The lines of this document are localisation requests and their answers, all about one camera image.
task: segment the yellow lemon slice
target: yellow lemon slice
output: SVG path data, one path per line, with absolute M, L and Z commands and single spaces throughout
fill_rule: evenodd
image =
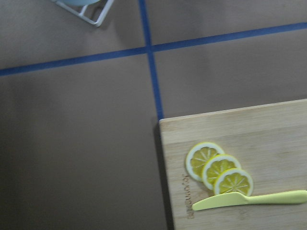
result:
M 250 196 L 253 192 L 253 187 L 253 180 L 246 171 L 242 169 L 228 169 L 216 179 L 214 194 L 239 192 Z
M 202 181 L 207 188 L 213 190 L 217 177 L 227 169 L 241 168 L 240 162 L 233 156 L 224 154 L 208 160 L 201 172 Z
M 186 157 L 186 169 L 189 175 L 197 181 L 202 181 L 201 171 L 205 163 L 219 154 L 224 154 L 224 150 L 217 144 L 202 142 L 195 145 Z

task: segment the white wire rack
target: white wire rack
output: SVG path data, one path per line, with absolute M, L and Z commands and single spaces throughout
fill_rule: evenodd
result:
M 88 22 L 89 24 L 92 24 L 96 27 L 99 27 L 101 25 L 101 23 L 104 21 L 107 13 L 109 12 L 114 0 L 107 0 L 104 7 L 98 9 L 99 15 L 98 17 L 96 17 L 96 20 L 92 17 L 88 17 L 85 12 L 88 9 L 89 5 L 85 5 L 82 6 L 80 10 L 76 10 L 75 8 L 71 7 L 70 5 L 67 5 L 59 0 L 51 0 L 52 2 L 56 3 L 57 5 L 59 5 L 60 7 L 66 9 L 67 11 L 69 11 L 70 13 L 76 15 L 77 17 L 83 19 L 84 21 Z

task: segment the blue tape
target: blue tape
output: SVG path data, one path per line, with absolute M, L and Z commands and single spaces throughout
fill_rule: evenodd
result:
M 288 31 L 293 31 L 293 30 L 302 30 L 302 29 L 307 29 L 307 23 L 281 25 L 281 26 L 268 27 L 268 28 L 262 28 L 262 29 L 256 29 L 256 30 L 248 30 L 248 31 L 235 32 L 235 33 L 230 33 L 230 34 L 222 34 L 222 35 L 201 37 L 201 38 L 185 40 L 185 41 L 159 44 L 159 45 L 152 46 L 152 51 L 159 52 L 159 51 L 165 51 L 165 50 L 170 50 L 170 49 L 178 49 L 178 48 L 184 48 L 184 47 L 190 47 L 190 46 L 199 46 L 199 45 L 204 45 L 204 44 L 209 44 L 209 43 L 224 42 L 224 41 L 236 40 L 236 39 L 241 39 L 241 38 L 269 35 L 269 34 L 288 32 Z
M 141 19 L 143 25 L 143 32 L 146 44 L 146 51 L 148 57 L 148 63 L 150 68 L 150 75 L 153 85 L 153 95 L 155 101 L 155 107 L 157 110 L 158 120 L 164 118 L 163 114 L 163 107 L 162 107 L 162 100 L 159 88 L 159 81 L 157 76 L 157 69 L 154 61 L 154 53 L 152 51 L 152 42 L 151 42 L 151 34 L 150 34 L 150 27 L 148 22 L 148 16 L 146 11 L 146 3 L 144 0 L 139 0 L 140 12 L 141 12 Z
M 50 68 L 55 68 L 55 67 L 76 65 L 76 64 L 92 62 L 92 61 L 122 58 L 122 57 L 134 56 L 138 54 L 146 54 L 146 48 L 140 47 L 140 48 L 134 48 L 134 49 L 126 49 L 126 50 L 108 52 L 108 53 L 103 53 L 103 54 L 94 54 L 94 55 L 83 56 L 83 57 L 75 57 L 75 58 L 69 58 L 69 59 L 63 59 L 63 60 L 57 60 L 57 61 L 51 61 L 51 62 L 45 62 L 45 63 L 38 63 L 38 64 L 33 64 L 33 65 L 28 65 L 28 66 L 0 69 L 0 76 L 12 75 L 16 73 L 31 72 L 31 71 L 42 70 L 42 69 L 50 69 Z

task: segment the yellow knife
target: yellow knife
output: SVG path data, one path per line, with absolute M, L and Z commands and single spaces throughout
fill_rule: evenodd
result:
M 225 193 L 211 196 L 192 206 L 192 209 L 202 210 L 214 207 L 257 204 L 302 204 L 307 202 L 307 191 L 296 190 L 269 195 L 245 196 L 241 193 Z

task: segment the wood grain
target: wood grain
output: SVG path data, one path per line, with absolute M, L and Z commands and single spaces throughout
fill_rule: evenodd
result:
M 175 229 L 306 229 L 307 203 L 191 211 L 212 193 L 188 176 L 184 160 L 210 141 L 250 173 L 253 196 L 307 189 L 307 100 L 167 118 L 160 127 Z

